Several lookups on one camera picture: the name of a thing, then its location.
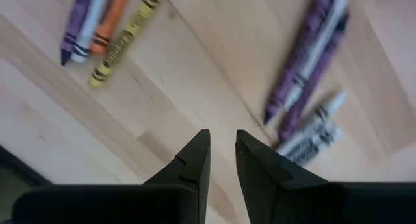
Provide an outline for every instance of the wood grain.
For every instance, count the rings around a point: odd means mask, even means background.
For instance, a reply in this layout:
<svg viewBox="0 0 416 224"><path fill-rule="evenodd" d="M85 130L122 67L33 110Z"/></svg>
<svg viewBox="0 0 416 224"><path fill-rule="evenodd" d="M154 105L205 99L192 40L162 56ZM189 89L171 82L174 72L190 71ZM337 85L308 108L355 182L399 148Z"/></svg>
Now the wood grain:
<svg viewBox="0 0 416 224"><path fill-rule="evenodd" d="M59 65L72 1L0 0L0 143L53 182L137 184L208 128L207 222L248 223L235 131L276 138L259 122L309 0L164 1L98 90L86 80L100 57ZM416 179L404 171L416 155L412 2L352 0L346 40L308 106L345 89L334 117L344 136L307 169L331 180Z"/></svg>

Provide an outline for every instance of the crayon label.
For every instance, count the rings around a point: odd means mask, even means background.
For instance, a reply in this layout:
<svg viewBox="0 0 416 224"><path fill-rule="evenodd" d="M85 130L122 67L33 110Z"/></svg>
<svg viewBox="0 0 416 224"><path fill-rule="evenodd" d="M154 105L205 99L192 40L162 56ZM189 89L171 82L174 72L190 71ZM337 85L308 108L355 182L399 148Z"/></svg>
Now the crayon label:
<svg viewBox="0 0 416 224"><path fill-rule="evenodd" d="M127 46L135 39L129 31L122 31L119 37L115 40L116 43L111 45L109 52L104 58L103 65L107 68L117 63L124 53Z"/></svg>
<svg viewBox="0 0 416 224"><path fill-rule="evenodd" d="M137 13L133 16L125 30L122 31L121 35L114 40L115 43L110 46L109 52L103 61L105 67L110 68L119 61L128 45L134 40L135 35L140 32L147 22L147 19L153 13L154 8L159 4L159 1L160 0L142 0L138 6Z"/></svg>

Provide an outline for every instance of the black plastic part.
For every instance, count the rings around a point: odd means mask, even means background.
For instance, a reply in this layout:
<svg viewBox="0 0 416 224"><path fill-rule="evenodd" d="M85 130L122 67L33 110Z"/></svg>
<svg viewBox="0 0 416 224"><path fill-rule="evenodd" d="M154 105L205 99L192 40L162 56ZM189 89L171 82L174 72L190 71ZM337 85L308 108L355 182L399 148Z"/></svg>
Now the black plastic part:
<svg viewBox="0 0 416 224"><path fill-rule="evenodd" d="M0 145L0 168L7 168L30 187L50 185L51 182L9 153Z"/></svg>
<svg viewBox="0 0 416 224"><path fill-rule="evenodd" d="M22 223L205 223L210 135L200 131L158 174L136 186L46 186L14 205Z"/></svg>
<svg viewBox="0 0 416 224"><path fill-rule="evenodd" d="M328 182L242 130L236 160L252 224L416 223L414 183Z"/></svg>

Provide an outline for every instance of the crayon tip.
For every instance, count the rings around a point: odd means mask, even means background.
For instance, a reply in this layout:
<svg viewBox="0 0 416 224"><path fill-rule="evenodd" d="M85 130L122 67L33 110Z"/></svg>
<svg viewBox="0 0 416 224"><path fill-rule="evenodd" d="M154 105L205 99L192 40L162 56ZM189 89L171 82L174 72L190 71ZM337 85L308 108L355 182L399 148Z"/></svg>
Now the crayon tip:
<svg viewBox="0 0 416 224"><path fill-rule="evenodd" d="M65 66L68 60L71 58L71 52L61 50L60 51L60 65Z"/></svg>
<svg viewBox="0 0 416 224"><path fill-rule="evenodd" d="M323 108L328 113L329 116L332 116L340 109L345 99L346 99L346 92L344 91L338 92L331 99L327 100L326 103L323 104Z"/></svg>
<svg viewBox="0 0 416 224"><path fill-rule="evenodd" d="M350 14L347 12L339 20L338 25L337 25L335 30L336 31L345 31L346 25L347 25L349 19L350 19Z"/></svg>
<svg viewBox="0 0 416 224"><path fill-rule="evenodd" d="M270 119L273 117L273 114L266 110L265 118L263 119L263 124L267 125Z"/></svg>

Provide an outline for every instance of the orange crayon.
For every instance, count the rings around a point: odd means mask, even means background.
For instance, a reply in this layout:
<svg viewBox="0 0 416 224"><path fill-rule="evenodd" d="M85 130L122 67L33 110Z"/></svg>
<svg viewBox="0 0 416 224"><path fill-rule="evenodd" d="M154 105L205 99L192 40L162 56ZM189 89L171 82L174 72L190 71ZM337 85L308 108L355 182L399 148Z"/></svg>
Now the orange crayon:
<svg viewBox="0 0 416 224"><path fill-rule="evenodd" d="M96 29L91 44L91 52L104 54L116 30L118 21L123 13L127 0L110 0L106 12L103 14Z"/></svg>

